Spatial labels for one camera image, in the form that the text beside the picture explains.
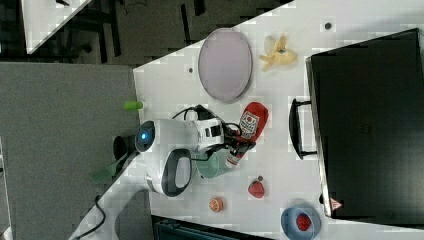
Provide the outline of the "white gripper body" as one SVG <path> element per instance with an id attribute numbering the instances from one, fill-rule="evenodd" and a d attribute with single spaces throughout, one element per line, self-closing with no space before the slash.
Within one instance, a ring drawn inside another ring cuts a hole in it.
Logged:
<path id="1" fill-rule="evenodd" d="M 223 124 L 219 119 L 196 120 L 194 126 L 197 133 L 196 152 L 205 152 L 224 143 Z"/>

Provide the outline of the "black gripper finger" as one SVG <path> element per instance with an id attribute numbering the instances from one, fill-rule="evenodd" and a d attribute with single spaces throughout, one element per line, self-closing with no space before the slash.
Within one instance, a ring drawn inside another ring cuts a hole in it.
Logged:
<path id="1" fill-rule="evenodd" d="M 255 142 L 236 142 L 230 147 L 232 153 L 246 153 L 256 146 Z"/>
<path id="2" fill-rule="evenodd" d="M 224 123 L 224 134 L 229 137 L 240 137 L 243 133 L 241 127 L 236 123 Z"/>

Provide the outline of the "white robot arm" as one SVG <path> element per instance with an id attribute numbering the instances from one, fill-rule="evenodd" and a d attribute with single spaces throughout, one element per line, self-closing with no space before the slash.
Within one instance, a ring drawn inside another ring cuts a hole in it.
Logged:
<path id="1" fill-rule="evenodd" d="M 231 129 L 219 118 L 144 122 L 135 135 L 139 154 L 105 193 L 95 198 L 68 240 L 118 240 L 115 222 L 136 193 L 182 194 L 190 184 L 193 161 L 207 161 L 221 149 L 246 152 L 253 148 L 240 135 L 239 129 Z"/>

